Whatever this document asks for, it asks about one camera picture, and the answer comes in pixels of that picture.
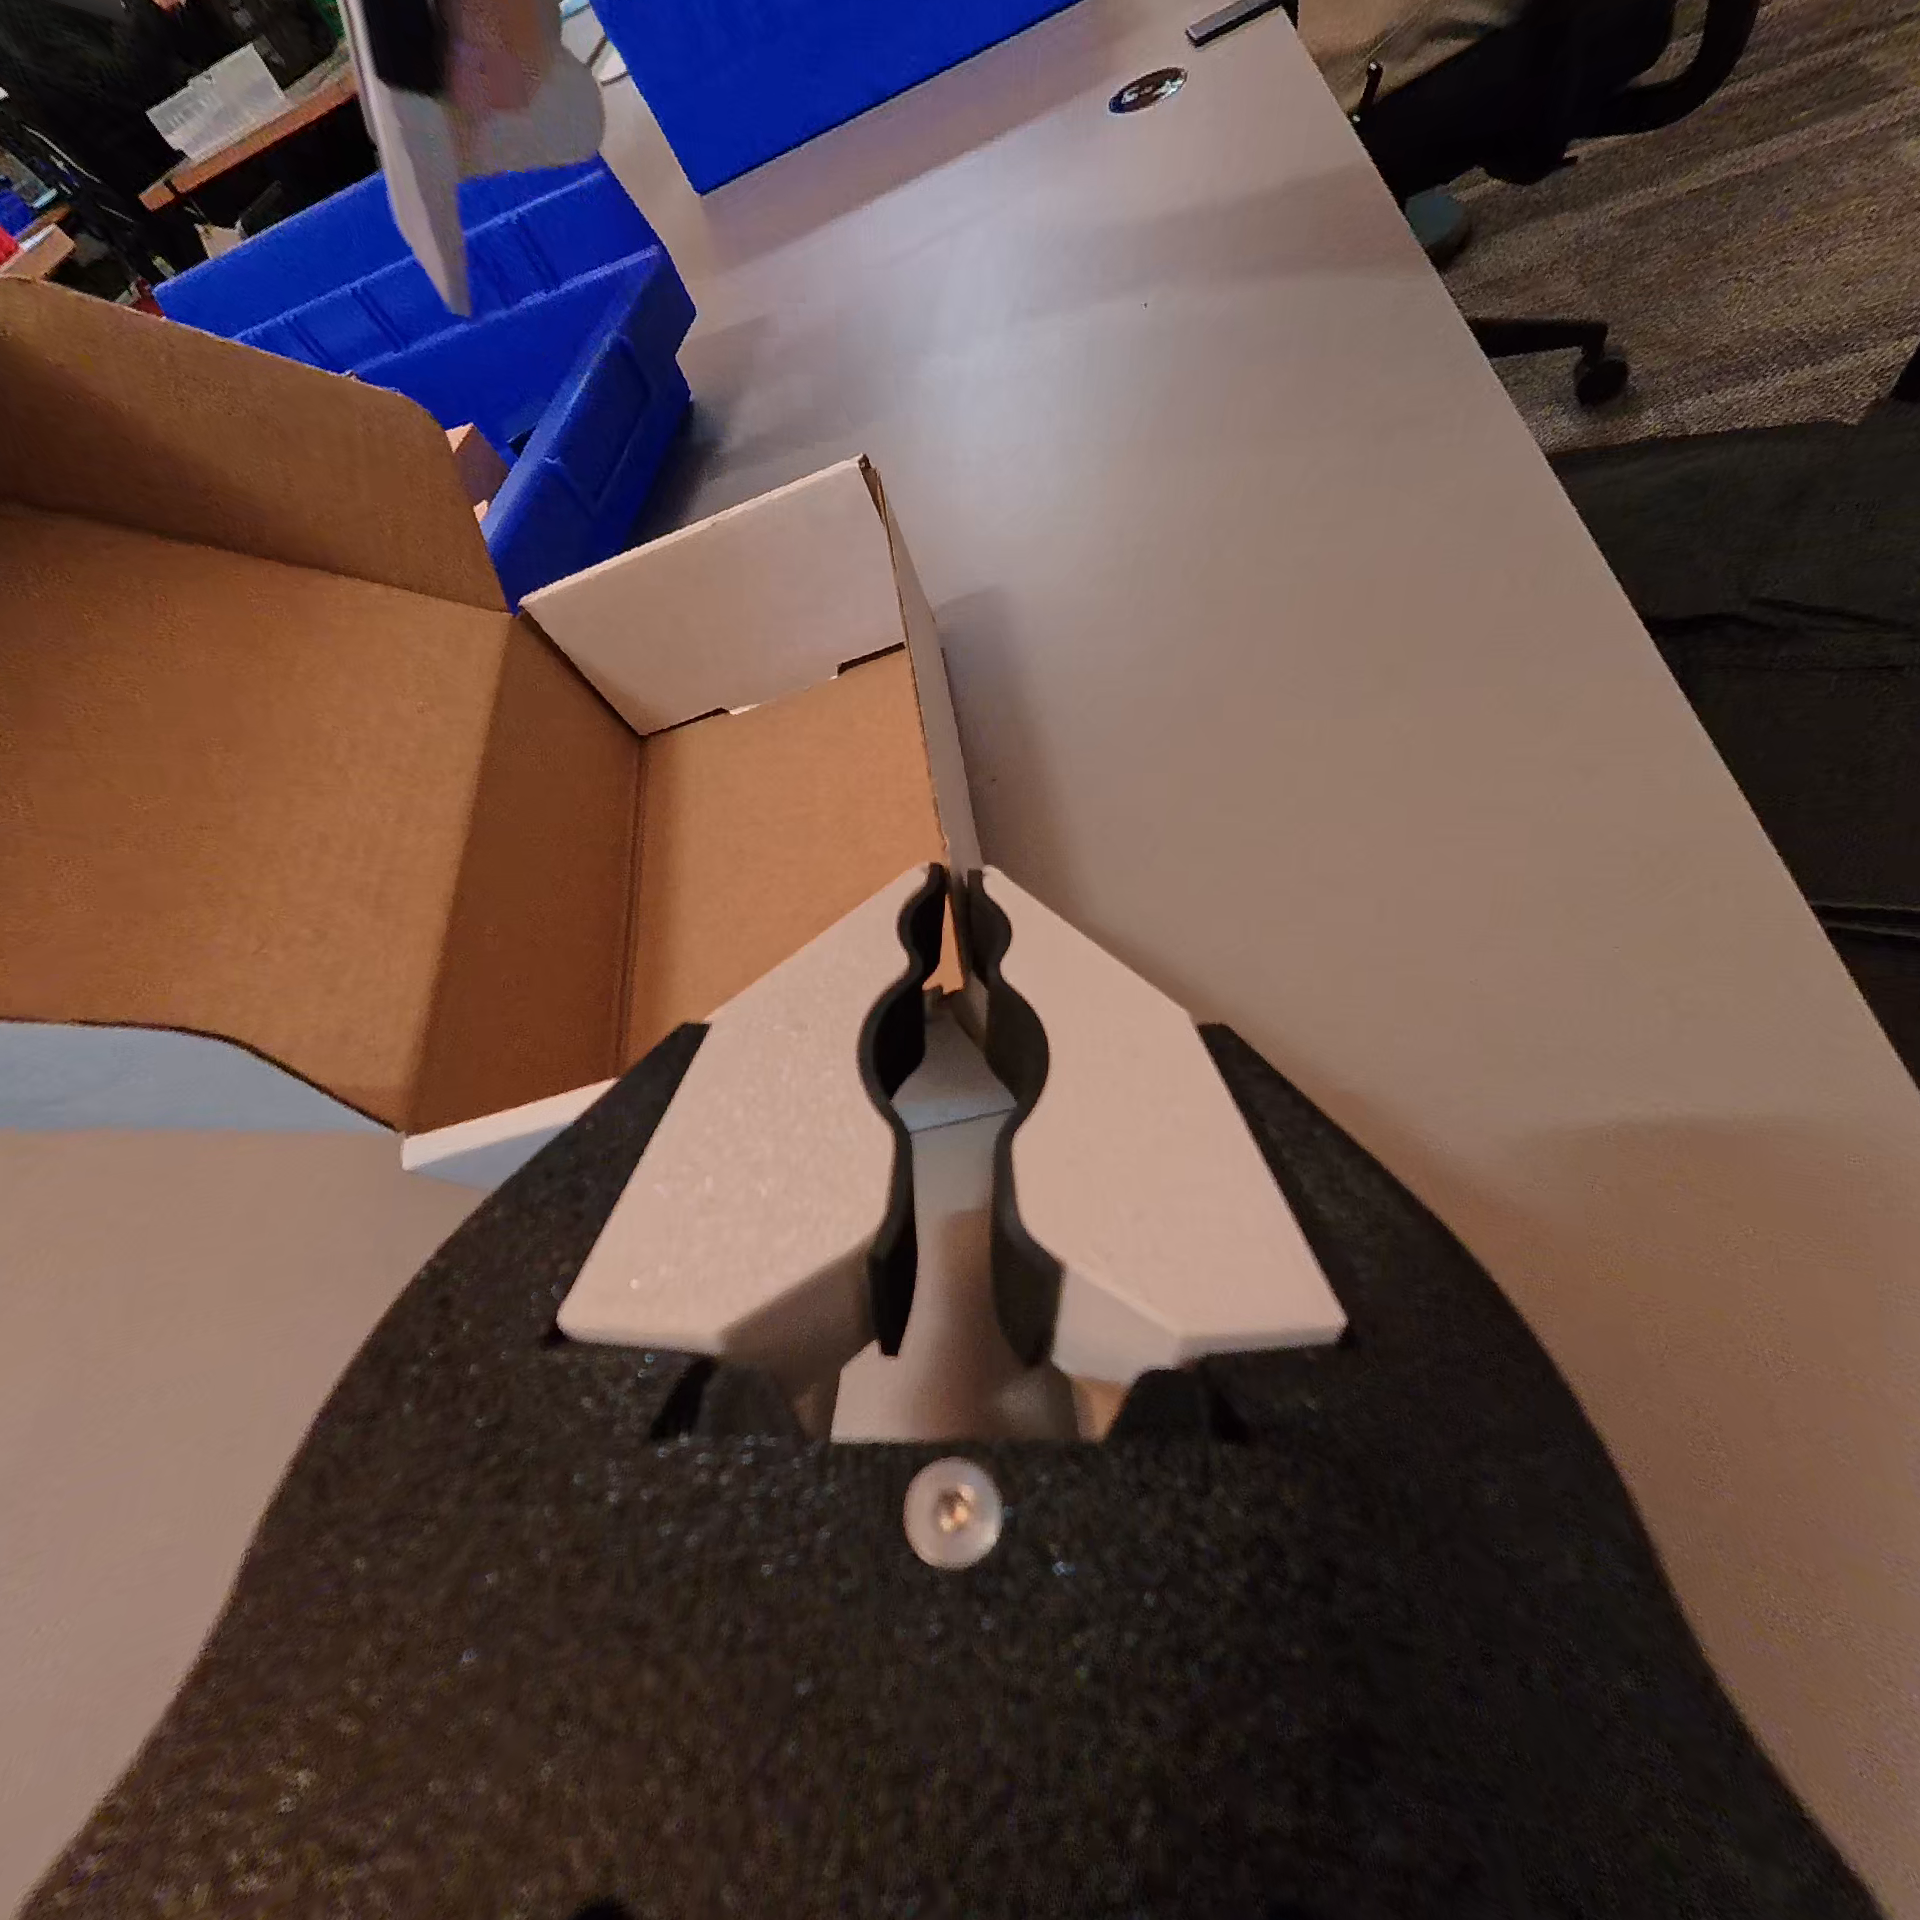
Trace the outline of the white cardboard mailer box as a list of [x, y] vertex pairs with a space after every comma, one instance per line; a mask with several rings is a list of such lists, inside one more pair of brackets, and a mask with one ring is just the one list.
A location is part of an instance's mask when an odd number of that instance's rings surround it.
[[7, 283], [7, 1135], [428, 1136], [981, 860], [879, 475], [513, 614], [414, 403]]

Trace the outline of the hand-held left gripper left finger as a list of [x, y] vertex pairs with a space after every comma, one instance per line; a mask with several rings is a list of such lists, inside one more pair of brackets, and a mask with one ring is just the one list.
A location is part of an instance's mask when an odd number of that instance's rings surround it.
[[924, 1064], [946, 905], [946, 870], [910, 870], [706, 1022], [559, 1307], [564, 1338], [898, 1353], [919, 1234], [895, 1092]]

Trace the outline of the black office chair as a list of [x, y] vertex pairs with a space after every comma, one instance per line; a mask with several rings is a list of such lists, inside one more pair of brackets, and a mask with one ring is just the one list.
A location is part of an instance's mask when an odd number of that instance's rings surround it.
[[1677, 4], [1522, 4], [1389, 92], [1383, 64], [1370, 62], [1350, 123], [1399, 204], [1473, 172], [1539, 185], [1577, 148], [1692, 118], [1733, 78], [1761, 11], [1761, 3], [1703, 4], [1692, 59], [1647, 80], [1673, 47]]

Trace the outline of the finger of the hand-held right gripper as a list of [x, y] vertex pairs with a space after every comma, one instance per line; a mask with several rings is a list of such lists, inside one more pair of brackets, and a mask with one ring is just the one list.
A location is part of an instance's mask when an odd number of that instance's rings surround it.
[[564, 47], [559, 3], [449, 3], [449, 129], [460, 178], [599, 154], [602, 90]]
[[428, 3], [347, 3], [364, 118], [399, 238], [454, 318], [470, 316], [460, 166], [441, 97], [449, 35]]

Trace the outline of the blue plastic item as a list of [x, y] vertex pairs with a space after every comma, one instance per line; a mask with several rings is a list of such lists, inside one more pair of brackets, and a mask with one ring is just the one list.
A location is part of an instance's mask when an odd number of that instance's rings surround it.
[[1066, 3], [589, 3], [708, 194], [1066, 11]]

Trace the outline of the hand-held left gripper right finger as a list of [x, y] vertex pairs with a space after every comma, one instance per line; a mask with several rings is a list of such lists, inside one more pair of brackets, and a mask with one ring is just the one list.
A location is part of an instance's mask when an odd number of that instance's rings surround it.
[[1021, 1364], [1138, 1380], [1348, 1318], [1197, 1022], [997, 870], [967, 878], [981, 1049], [1014, 1099], [990, 1265]]

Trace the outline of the blue plastic bin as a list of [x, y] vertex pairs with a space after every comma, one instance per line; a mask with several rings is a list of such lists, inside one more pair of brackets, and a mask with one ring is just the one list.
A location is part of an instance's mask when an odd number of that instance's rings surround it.
[[687, 410], [681, 275], [607, 160], [460, 185], [470, 312], [406, 247], [382, 176], [167, 280], [170, 320], [470, 425], [507, 464], [479, 516], [513, 608], [626, 546]]

